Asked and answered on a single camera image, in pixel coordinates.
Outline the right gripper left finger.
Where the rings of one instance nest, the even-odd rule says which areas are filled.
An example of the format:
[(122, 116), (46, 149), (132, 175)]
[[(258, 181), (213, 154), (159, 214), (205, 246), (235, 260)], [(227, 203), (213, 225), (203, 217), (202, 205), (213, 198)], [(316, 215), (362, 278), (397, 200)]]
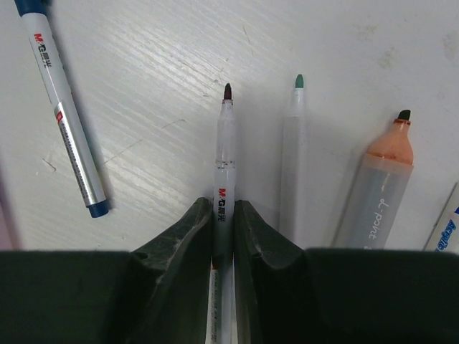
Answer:
[(132, 252), (1, 253), (3, 343), (203, 343), (212, 205)]

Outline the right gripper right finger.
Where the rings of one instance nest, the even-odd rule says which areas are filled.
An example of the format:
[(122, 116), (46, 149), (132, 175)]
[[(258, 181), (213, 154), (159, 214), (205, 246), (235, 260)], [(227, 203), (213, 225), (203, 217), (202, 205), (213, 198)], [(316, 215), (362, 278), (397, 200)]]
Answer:
[(235, 204), (240, 343), (456, 343), (458, 256), (301, 249)]

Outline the magenta cap marker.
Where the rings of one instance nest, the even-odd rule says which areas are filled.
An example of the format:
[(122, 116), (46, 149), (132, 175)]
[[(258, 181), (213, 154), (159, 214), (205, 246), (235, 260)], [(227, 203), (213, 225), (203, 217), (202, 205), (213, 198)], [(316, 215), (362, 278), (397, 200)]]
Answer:
[(235, 209), (236, 125), (232, 88), (225, 85), (217, 121), (212, 220), (209, 334), (211, 343), (232, 342), (233, 218)]

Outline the green cap marker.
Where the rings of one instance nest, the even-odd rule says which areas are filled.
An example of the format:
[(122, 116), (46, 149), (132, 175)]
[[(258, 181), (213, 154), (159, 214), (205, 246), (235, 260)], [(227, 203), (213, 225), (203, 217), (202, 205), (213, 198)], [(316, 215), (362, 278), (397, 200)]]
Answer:
[(306, 98), (304, 76), (296, 76), (283, 117), (279, 231), (298, 243), (306, 214)]

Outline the orange cap highlighter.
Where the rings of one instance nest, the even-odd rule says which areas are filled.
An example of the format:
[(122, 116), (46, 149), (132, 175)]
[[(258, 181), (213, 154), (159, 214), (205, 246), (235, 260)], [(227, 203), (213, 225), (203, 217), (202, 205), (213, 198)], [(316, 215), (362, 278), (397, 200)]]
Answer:
[(410, 110), (402, 110), (363, 155), (335, 248), (384, 248), (413, 170), (410, 116)]

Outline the teal cap pen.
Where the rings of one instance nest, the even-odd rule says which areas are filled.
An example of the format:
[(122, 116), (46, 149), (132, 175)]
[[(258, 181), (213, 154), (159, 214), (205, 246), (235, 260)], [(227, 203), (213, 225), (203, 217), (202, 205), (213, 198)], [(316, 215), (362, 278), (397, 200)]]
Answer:
[(458, 197), (456, 183), (425, 245), (425, 251), (458, 254)]

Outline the blue cap marker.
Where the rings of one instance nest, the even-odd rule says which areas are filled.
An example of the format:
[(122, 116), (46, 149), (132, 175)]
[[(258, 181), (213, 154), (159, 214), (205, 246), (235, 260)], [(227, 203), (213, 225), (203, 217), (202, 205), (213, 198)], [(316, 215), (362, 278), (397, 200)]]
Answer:
[(108, 200), (85, 136), (67, 75), (47, 18), (44, 1), (16, 1), (29, 42), (52, 105), (67, 155), (91, 217), (109, 212)]

